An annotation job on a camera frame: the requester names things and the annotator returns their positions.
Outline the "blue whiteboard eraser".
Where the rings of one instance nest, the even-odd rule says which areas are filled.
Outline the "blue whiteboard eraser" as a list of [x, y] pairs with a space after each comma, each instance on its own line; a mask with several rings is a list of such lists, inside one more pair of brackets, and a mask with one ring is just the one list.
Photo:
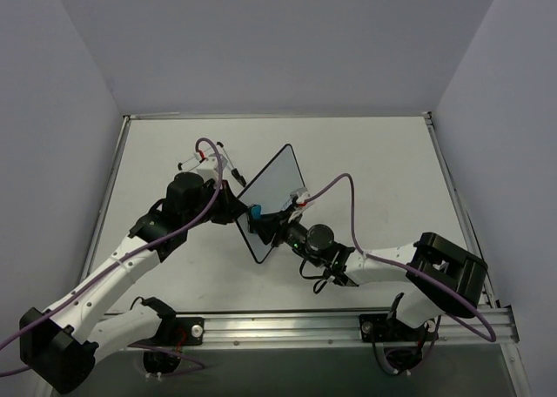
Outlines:
[[248, 211], [250, 221], [258, 221], [261, 219], [261, 205], [251, 205]]

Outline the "small black-framed whiteboard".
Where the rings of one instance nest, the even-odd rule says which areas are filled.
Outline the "small black-framed whiteboard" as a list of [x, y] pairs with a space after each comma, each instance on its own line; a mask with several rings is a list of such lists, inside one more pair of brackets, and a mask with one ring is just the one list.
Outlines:
[[[287, 208], [291, 194], [301, 188], [305, 188], [305, 181], [293, 147], [286, 144], [247, 184], [238, 199], [247, 206], [259, 205], [262, 214], [282, 212]], [[262, 264], [272, 246], [266, 246], [257, 234], [249, 232], [247, 213], [241, 215], [236, 224], [253, 260]]]

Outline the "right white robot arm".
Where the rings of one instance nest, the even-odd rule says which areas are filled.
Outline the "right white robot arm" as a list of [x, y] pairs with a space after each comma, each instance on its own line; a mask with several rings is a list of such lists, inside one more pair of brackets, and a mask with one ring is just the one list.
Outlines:
[[407, 283], [407, 292], [394, 300], [386, 317], [387, 330], [396, 338], [408, 337], [441, 314], [471, 319], [477, 313], [487, 263], [439, 234], [424, 232], [412, 244], [364, 252], [337, 242], [328, 225], [306, 228], [300, 220], [293, 211], [263, 214], [254, 206], [238, 219], [238, 229], [258, 264], [286, 245], [303, 265], [322, 269], [313, 276], [315, 293], [326, 283]]

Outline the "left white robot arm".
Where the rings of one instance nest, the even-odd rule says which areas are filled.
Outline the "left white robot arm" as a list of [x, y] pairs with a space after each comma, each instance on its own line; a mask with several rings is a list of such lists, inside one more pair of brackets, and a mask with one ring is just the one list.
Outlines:
[[141, 340], [169, 342], [176, 313], [160, 299], [110, 320], [104, 314], [205, 222], [227, 225], [246, 211], [217, 174], [181, 172], [112, 255], [60, 300], [32, 307], [19, 321], [21, 361], [61, 394], [78, 388], [103, 358]]

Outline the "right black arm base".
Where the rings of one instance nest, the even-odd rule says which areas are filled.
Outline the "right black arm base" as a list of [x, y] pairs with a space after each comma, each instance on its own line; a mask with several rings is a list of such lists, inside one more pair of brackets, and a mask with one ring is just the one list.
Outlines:
[[387, 313], [359, 316], [361, 340], [372, 346], [373, 357], [388, 376], [410, 375], [433, 350], [439, 321], [411, 328]]

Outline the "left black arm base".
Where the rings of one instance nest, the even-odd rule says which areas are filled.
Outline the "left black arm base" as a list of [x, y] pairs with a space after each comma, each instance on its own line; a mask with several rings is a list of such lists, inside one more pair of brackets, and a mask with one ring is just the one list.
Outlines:
[[204, 322], [200, 318], [164, 320], [155, 335], [141, 340], [144, 350], [142, 368], [159, 379], [184, 375], [206, 369], [195, 358], [185, 358], [184, 350], [202, 344]]

